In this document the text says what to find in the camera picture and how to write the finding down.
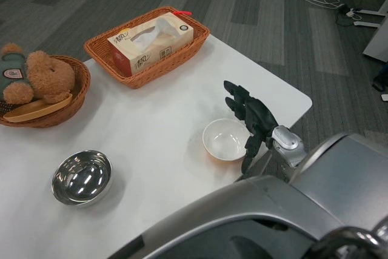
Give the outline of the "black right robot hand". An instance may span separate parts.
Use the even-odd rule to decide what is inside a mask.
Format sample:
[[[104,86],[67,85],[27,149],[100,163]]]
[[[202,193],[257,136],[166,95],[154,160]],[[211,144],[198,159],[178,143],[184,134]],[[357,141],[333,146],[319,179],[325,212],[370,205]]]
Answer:
[[[224,88],[231,97],[225,102],[235,117],[243,121],[250,136],[245,144],[246,154],[242,161],[241,173],[244,175],[250,168],[254,157],[257,156],[262,143],[268,143],[272,138],[272,131],[278,127],[278,122],[267,106],[254,97],[242,86],[225,80]]]

